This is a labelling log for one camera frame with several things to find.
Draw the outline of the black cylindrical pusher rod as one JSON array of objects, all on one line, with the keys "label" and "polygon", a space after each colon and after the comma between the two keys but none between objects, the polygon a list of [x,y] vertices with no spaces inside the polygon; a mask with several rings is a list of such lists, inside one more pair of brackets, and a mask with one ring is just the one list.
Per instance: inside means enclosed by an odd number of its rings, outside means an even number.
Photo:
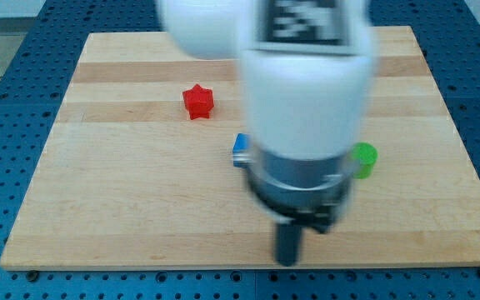
[{"label": "black cylindrical pusher rod", "polygon": [[293,266],[299,258],[303,229],[293,223],[278,223],[275,230],[274,258],[284,267]]}]

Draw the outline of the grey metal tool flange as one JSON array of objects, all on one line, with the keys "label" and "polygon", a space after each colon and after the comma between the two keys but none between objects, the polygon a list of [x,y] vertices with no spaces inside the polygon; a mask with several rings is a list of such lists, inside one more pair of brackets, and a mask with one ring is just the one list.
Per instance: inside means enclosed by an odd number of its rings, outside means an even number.
[{"label": "grey metal tool flange", "polygon": [[280,223],[326,233],[342,218],[355,173],[349,151],[299,159],[276,154],[254,142],[247,153],[248,189]]}]

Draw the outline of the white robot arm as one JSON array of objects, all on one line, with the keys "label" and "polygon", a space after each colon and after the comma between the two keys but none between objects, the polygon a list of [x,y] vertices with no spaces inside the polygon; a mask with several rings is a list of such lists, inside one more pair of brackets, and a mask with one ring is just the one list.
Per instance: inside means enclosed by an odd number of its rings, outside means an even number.
[{"label": "white robot arm", "polygon": [[368,9],[364,0],[157,3],[185,53],[237,63],[249,144],[234,161],[275,219],[283,266],[297,262],[303,229],[327,232],[352,196],[352,149],[378,65]]}]

